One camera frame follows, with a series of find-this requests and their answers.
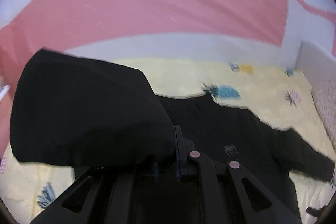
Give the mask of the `white bed frame rail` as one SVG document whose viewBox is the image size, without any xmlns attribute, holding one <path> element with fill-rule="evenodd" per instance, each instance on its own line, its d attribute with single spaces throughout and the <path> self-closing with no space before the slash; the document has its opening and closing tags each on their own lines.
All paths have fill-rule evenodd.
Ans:
<svg viewBox="0 0 336 224">
<path fill-rule="evenodd" d="M 106 39 L 73 47 L 66 53 L 100 60 L 155 57 L 293 68 L 300 50 L 301 42 L 293 38 L 276 47 L 226 35 L 163 33 Z"/>
</svg>

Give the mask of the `floral patterned pillow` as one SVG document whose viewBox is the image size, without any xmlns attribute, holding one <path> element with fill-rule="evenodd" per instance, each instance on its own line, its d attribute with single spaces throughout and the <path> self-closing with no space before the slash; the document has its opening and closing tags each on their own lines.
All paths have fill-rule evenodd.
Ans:
<svg viewBox="0 0 336 224">
<path fill-rule="evenodd" d="M 335 146 L 336 89 L 335 74 L 312 90 L 314 104 L 333 146 Z"/>
</svg>

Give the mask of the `white headboard panel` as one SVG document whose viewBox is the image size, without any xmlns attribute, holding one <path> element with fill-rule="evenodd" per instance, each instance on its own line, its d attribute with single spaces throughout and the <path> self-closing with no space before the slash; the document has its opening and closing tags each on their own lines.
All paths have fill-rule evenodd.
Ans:
<svg viewBox="0 0 336 224">
<path fill-rule="evenodd" d="M 335 76 L 335 59 L 318 46 L 301 42 L 296 68 L 303 71 L 311 87 L 316 89 Z"/>
</svg>

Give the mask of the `yellow pineapple print bedsheet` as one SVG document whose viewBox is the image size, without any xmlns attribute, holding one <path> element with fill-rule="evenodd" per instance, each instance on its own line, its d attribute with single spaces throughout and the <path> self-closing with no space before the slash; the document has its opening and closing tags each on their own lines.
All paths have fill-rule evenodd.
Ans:
<svg viewBox="0 0 336 224">
<path fill-rule="evenodd" d="M 312 87 L 301 70 L 182 59 L 119 59 L 118 63 L 142 71 L 155 93 L 167 97 L 197 96 L 208 86 L 221 105 L 250 109 L 263 122 L 294 128 L 317 151 L 335 158 L 335 141 L 315 107 Z M 45 185 L 59 196 L 74 181 L 68 167 L 21 164 L 9 143 L 12 98 L 1 91 L 1 199 L 18 223 L 30 223 L 43 210 L 38 198 Z"/>
</svg>

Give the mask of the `large black garment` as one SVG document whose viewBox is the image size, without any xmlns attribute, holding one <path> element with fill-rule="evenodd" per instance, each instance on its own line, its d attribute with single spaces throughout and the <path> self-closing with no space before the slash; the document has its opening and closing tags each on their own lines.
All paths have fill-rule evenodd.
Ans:
<svg viewBox="0 0 336 224">
<path fill-rule="evenodd" d="M 219 104 L 215 87 L 167 97 L 139 69 L 42 49 L 23 68 L 10 120 L 21 164 L 69 166 L 34 223 L 302 223 L 335 191 L 335 158 L 292 127 Z M 175 176 L 174 126 L 196 173 Z"/>
</svg>

